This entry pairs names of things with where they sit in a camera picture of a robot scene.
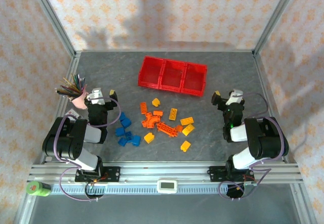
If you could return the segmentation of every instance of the pencil holder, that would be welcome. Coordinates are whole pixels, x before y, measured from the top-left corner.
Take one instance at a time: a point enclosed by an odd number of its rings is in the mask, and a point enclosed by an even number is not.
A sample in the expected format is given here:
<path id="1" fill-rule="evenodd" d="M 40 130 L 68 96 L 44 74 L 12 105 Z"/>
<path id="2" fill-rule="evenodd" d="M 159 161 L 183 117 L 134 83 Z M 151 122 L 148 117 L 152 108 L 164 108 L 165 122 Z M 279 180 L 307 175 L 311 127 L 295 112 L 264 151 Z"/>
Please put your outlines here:
<path id="1" fill-rule="evenodd" d="M 85 105 L 85 98 L 89 93 L 84 91 L 81 96 L 71 100 L 71 102 L 76 106 L 78 109 L 87 109 L 88 107 Z"/>

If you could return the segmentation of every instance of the red plastic tray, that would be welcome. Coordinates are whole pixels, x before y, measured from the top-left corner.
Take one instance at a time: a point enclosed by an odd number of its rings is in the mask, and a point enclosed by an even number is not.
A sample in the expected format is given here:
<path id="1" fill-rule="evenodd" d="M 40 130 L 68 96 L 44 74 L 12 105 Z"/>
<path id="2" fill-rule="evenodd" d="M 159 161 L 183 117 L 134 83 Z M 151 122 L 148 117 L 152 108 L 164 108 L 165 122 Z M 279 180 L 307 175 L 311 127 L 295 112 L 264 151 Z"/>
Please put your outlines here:
<path id="1" fill-rule="evenodd" d="M 146 56 L 138 75 L 138 86 L 203 96 L 207 65 Z"/>

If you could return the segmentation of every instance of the gray table surface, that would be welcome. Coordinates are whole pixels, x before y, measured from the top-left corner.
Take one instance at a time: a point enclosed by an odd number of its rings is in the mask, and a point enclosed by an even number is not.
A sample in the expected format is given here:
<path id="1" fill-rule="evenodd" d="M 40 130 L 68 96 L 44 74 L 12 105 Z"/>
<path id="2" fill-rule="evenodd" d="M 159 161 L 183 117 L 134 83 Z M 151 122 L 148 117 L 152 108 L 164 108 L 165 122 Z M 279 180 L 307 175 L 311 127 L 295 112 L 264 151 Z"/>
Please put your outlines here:
<path id="1" fill-rule="evenodd" d="M 208 66 L 207 84 L 203 97 L 177 94 L 137 86 L 138 73 L 144 56 L 169 58 L 206 64 Z M 211 104 L 215 90 L 225 98 L 231 89 L 243 92 L 262 93 L 261 83 L 251 53 L 226 52 L 82 52 L 77 73 L 86 78 L 87 89 L 101 87 L 103 96 L 109 96 L 110 89 L 116 91 L 122 111 L 132 121 L 127 128 L 132 134 L 142 137 L 141 145 L 134 147 L 127 144 L 120 146 L 115 136 L 115 129 L 121 127 L 119 121 L 107 128 L 108 136 L 102 145 L 85 143 L 84 147 L 91 153 L 99 155 L 104 161 L 225 161 L 231 154 L 247 147 L 247 143 L 228 143 L 223 140 L 222 112 Z M 151 101 L 158 98 L 161 105 L 156 108 Z M 263 111 L 265 104 L 261 98 L 246 98 L 244 116 Z M 187 137 L 179 133 L 170 138 L 157 128 L 143 128 L 145 119 L 140 112 L 140 103 L 146 102 L 148 111 L 163 110 L 162 121 L 175 127 L 180 119 L 192 116 L 195 130 Z M 177 120 L 168 120 L 171 108 L 177 108 Z M 87 118 L 87 110 L 78 110 Z M 118 109 L 108 111 L 108 122 L 118 115 Z M 147 144 L 143 137 L 152 132 L 155 140 Z M 182 143 L 191 143 L 189 150 L 180 150 Z"/>

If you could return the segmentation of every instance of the black mounting plate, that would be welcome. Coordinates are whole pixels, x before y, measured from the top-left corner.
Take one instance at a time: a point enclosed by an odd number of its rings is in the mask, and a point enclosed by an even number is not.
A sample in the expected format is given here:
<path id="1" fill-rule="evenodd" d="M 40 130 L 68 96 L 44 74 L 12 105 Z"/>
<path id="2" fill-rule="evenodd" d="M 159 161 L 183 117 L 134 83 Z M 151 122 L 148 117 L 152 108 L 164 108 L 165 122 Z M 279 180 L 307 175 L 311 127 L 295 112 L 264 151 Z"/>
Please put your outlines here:
<path id="1" fill-rule="evenodd" d="M 249 169 L 235 169 L 228 174 L 225 166 L 210 166 L 207 173 L 210 176 L 211 182 L 244 182 L 245 180 L 250 182 L 254 179 L 253 171 Z"/>
<path id="2" fill-rule="evenodd" d="M 104 180 L 100 180 L 99 183 L 108 183 L 108 182 L 119 182 L 120 177 L 120 167 L 109 167 L 109 166 L 103 166 L 102 167 L 102 175 L 105 173 L 108 174 L 108 178 L 105 178 Z M 86 175 L 86 174 L 80 174 L 80 171 L 76 171 L 75 174 L 75 182 L 76 183 L 84 183 L 89 182 L 88 179 L 90 178 L 98 178 L 93 175 Z"/>

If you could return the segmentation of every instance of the blue lego brick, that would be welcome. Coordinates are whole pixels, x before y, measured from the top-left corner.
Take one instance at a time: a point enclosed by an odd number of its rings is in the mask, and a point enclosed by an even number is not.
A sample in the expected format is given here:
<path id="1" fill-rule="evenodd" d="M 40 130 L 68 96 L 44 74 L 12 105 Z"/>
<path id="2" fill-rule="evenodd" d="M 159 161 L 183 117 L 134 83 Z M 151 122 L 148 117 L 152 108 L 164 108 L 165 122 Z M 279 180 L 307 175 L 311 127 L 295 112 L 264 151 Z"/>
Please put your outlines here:
<path id="1" fill-rule="evenodd" d="M 116 129 L 116 136 L 117 137 L 122 137 L 123 135 L 125 135 L 125 129 L 124 127 L 119 127 Z"/>
<path id="2" fill-rule="evenodd" d="M 128 126 L 130 126 L 132 124 L 131 120 L 128 118 L 125 118 L 124 120 L 121 121 L 121 124 L 124 128 L 127 128 Z"/>
<path id="3" fill-rule="evenodd" d="M 127 140 L 125 138 L 120 138 L 118 141 L 118 144 L 120 144 L 122 147 L 124 147 L 127 143 Z"/>
<path id="4" fill-rule="evenodd" d="M 138 147 L 140 145 L 140 143 L 141 143 L 141 137 L 133 136 L 133 139 L 132 139 L 133 146 Z"/>
<path id="5" fill-rule="evenodd" d="M 120 114 L 119 120 L 120 120 L 120 121 L 123 121 L 124 119 L 126 119 L 126 115 L 125 115 L 124 112 L 122 112 L 122 113 Z"/>
<path id="6" fill-rule="evenodd" d="M 129 132 L 126 132 L 125 135 L 126 135 L 127 142 L 131 142 L 133 139 L 132 133 L 129 131 Z"/>

